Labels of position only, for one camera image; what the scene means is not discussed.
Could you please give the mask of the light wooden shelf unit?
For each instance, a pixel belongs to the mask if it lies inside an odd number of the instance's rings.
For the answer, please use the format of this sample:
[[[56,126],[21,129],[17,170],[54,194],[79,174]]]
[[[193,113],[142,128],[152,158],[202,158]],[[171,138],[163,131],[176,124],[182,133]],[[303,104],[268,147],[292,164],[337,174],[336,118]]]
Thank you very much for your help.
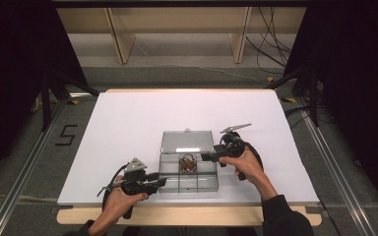
[[[233,61],[242,61],[246,35],[264,33],[272,23],[277,33],[297,33],[304,7],[59,8],[68,33],[108,33],[118,62],[128,62],[138,33],[226,33]]]

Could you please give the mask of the person's right hand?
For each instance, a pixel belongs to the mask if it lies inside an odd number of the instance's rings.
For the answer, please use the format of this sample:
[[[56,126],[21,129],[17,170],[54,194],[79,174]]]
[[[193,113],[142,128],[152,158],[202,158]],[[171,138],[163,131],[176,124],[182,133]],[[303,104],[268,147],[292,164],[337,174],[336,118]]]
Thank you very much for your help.
[[[223,156],[219,158],[219,162],[234,166],[236,176],[240,173],[244,174],[246,179],[256,187],[264,201],[278,194],[249,147],[239,157]]]

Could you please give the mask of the aluminium floor rail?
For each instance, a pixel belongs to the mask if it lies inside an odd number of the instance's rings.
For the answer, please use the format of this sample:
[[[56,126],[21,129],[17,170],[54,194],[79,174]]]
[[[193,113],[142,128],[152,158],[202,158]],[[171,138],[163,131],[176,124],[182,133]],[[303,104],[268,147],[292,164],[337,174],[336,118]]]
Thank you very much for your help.
[[[376,236],[365,210],[361,206],[356,194],[348,183],[346,176],[339,167],[335,156],[329,148],[322,132],[311,120],[311,113],[308,111],[302,111],[302,116],[359,234],[361,236]]]
[[[0,235],[29,182],[55,121],[65,105],[65,100],[50,104],[50,122],[44,128],[39,125],[40,114],[30,117],[6,157],[0,161]]]

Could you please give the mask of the dark curtain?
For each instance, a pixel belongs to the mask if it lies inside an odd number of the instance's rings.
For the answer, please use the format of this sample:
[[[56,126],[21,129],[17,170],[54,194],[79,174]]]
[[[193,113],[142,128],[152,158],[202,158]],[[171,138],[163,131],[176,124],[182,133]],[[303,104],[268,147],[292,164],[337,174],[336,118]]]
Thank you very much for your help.
[[[0,161],[43,78],[53,89],[87,83],[55,6],[51,0],[0,0]]]
[[[323,94],[378,191],[378,0],[308,0],[285,70],[316,64]]]

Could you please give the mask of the person's left hand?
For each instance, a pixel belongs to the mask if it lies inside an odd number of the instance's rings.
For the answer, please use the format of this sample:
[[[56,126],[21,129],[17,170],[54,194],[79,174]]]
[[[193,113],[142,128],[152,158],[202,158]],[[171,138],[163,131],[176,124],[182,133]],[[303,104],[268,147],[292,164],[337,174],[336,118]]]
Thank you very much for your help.
[[[135,203],[146,200],[146,193],[129,196],[121,187],[114,188],[109,194],[101,214],[102,221],[108,227],[115,225]]]

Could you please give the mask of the black metal stand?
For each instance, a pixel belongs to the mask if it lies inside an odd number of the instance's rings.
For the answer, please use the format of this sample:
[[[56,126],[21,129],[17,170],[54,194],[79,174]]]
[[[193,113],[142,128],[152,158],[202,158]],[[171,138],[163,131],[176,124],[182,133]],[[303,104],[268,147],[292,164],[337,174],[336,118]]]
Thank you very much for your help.
[[[268,85],[268,89],[276,89],[290,80],[296,79],[296,82],[291,90],[296,97],[302,97],[309,92],[309,111],[310,118],[313,124],[318,127],[317,119],[317,100],[318,100],[318,78],[317,74],[307,67],[300,67],[293,70],[286,75],[283,75],[279,80]]]
[[[85,82],[79,82],[67,74],[47,70],[43,73],[40,80],[40,95],[42,101],[43,125],[42,130],[45,131],[51,124],[52,111],[50,107],[50,92],[52,92],[57,101],[67,101],[72,98],[72,95],[66,89],[67,85],[72,85],[75,88],[81,89],[92,96],[98,96],[99,92],[91,88]]]

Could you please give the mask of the clear plastic compartment box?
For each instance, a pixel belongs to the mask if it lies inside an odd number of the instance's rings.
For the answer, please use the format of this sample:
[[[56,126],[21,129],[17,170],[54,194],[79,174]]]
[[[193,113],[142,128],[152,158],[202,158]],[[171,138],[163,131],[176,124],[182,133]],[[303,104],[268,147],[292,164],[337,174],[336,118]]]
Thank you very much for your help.
[[[166,184],[162,193],[203,193],[219,189],[217,165],[203,161],[201,154],[213,152],[211,131],[165,131],[159,156],[159,174]]]

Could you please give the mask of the wooden table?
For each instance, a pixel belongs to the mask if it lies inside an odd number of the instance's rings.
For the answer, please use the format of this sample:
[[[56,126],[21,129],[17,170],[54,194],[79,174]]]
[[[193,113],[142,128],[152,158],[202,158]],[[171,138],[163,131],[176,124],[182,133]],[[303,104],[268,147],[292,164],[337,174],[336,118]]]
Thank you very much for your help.
[[[122,90],[201,90],[201,89],[110,89]],[[218,171],[219,189],[209,193],[158,193],[134,207],[130,225],[164,226],[257,226],[263,221],[260,197],[246,181],[238,180],[232,167]],[[312,225],[322,221],[317,202],[289,206],[305,215]],[[100,213],[97,206],[60,206],[61,224],[82,224]]]

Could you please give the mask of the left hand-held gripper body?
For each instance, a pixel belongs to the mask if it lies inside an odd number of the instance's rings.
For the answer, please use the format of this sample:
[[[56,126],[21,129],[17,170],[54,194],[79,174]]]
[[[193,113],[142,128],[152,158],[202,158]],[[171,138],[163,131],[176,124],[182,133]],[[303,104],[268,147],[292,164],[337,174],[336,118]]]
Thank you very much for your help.
[[[152,182],[148,181],[146,164],[137,157],[134,157],[121,169],[124,171],[122,183],[120,184],[123,192],[129,196],[146,193],[152,195],[157,191],[152,188]]]

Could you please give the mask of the white table board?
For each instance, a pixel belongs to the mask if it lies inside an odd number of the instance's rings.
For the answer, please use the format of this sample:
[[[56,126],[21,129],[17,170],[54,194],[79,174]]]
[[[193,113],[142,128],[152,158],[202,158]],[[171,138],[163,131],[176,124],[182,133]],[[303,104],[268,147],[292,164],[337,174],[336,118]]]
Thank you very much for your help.
[[[273,90],[202,89],[101,93],[58,203],[99,205],[101,188],[134,157],[157,171],[165,131],[210,131],[218,140],[231,126],[238,126],[241,138],[259,152],[265,173],[290,204],[317,202]]]

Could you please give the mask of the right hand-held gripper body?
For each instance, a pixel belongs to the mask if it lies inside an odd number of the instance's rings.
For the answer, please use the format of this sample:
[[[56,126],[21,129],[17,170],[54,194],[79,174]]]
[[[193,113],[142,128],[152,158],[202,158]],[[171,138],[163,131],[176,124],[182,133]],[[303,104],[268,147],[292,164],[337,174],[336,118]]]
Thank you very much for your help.
[[[251,126],[251,123],[230,126],[223,129],[220,143],[214,146],[215,153],[218,156],[239,157],[245,149],[246,143],[241,139],[237,130]]]

